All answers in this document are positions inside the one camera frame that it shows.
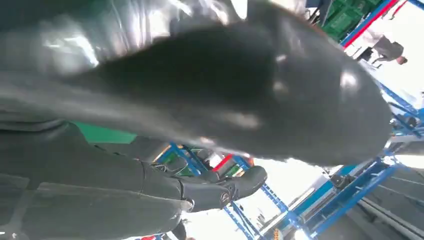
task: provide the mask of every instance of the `red metal beam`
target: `red metal beam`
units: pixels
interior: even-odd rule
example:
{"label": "red metal beam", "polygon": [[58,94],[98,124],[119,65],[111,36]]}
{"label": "red metal beam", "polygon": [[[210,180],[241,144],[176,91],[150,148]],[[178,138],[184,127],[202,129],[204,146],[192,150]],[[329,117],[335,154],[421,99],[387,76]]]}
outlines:
{"label": "red metal beam", "polygon": [[221,162],[219,162],[218,163],[218,165],[216,165],[216,167],[214,167],[213,169],[212,169],[212,172],[217,172],[220,168],[222,168],[222,166],[224,166],[224,164],[226,163],[226,162],[228,162],[228,160],[230,160],[231,158],[233,157],[233,155],[232,154],[228,154],[227,156],[225,156],[222,160],[221,160]]}

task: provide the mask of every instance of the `shiny black latex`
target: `shiny black latex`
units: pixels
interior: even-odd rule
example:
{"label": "shiny black latex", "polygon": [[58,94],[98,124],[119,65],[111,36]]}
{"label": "shiny black latex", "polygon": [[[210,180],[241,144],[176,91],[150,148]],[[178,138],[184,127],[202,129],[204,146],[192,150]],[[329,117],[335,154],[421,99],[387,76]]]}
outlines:
{"label": "shiny black latex", "polygon": [[259,1],[247,9],[245,20],[185,29],[113,57],[102,26],[71,14],[101,59],[81,69],[72,68],[84,63],[78,51],[54,50],[69,41],[59,34],[71,29],[61,28],[63,18],[48,21],[48,32],[28,25],[5,33],[1,106],[259,158],[338,165],[375,156],[388,139],[390,111],[372,77],[288,11]]}

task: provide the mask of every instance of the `black boot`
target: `black boot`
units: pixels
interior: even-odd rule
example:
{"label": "black boot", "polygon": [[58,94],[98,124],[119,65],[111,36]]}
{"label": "black boot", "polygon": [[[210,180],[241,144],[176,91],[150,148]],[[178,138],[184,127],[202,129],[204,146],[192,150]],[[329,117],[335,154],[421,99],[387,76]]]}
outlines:
{"label": "black boot", "polygon": [[222,209],[230,201],[254,194],[267,179],[261,166],[248,169],[240,177],[228,177],[217,183],[207,182],[200,177],[179,178],[184,199],[194,202],[193,212]]}

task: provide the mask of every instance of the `person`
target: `person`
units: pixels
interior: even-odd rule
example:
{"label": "person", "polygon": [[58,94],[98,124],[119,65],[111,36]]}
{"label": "person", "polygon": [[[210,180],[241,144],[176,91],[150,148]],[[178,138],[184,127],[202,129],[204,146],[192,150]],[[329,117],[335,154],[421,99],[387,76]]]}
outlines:
{"label": "person", "polygon": [[399,65],[403,65],[408,62],[408,59],[402,54],[404,53],[404,46],[398,42],[391,42],[381,29],[382,21],[376,22],[376,25],[370,26],[362,35],[362,39],[368,48],[359,56],[359,59],[365,59],[369,61],[372,55],[372,49],[374,49],[380,57],[373,62],[390,62],[396,60]]}

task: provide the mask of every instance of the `red stripe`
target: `red stripe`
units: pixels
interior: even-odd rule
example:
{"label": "red stripe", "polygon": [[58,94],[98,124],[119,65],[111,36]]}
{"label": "red stripe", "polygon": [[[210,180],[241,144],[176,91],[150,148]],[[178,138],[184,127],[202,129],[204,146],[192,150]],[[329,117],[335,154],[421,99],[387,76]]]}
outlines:
{"label": "red stripe", "polygon": [[216,165],[216,167],[214,167],[212,169],[212,172],[217,172],[220,168],[222,168],[222,166],[224,166],[224,164],[226,162],[228,162],[228,160],[230,160],[233,157],[232,154],[228,154],[227,156],[225,156],[220,163],[218,163],[218,165]]}
{"label": "red stripe", "polygon": [[398,12],[399,12],[399,10],[406,4],[408,2],[408,0],[405,0],[400,6],[398,6],[397,8],[396,8],[396,10],[394,10],[394,12],[393,12],[393,14],[391,15],[392,17],[394,17]]}
{"label": "red stripe", "polygon": [[349,45],[351,45],[357,38],[359,38],[359,36],[361,36],[365,30],[367,30],[367,28],[369,28],[371,26],[371,24],[373,24],[373,22],[375,20],[377,20],[379,17],[381,17],[381,15],[383,15],[383,13],[385,13],[386,11],[388,11],[393,5],[396,4],[398,0],[392,0],[391,2],[389,2],[379,13],[377,13],[372,19],[371,21],[367,22],[366,25],[359,30],[355,36],[352,37],[351,40],[349,40],[343,47],[347,48]]}

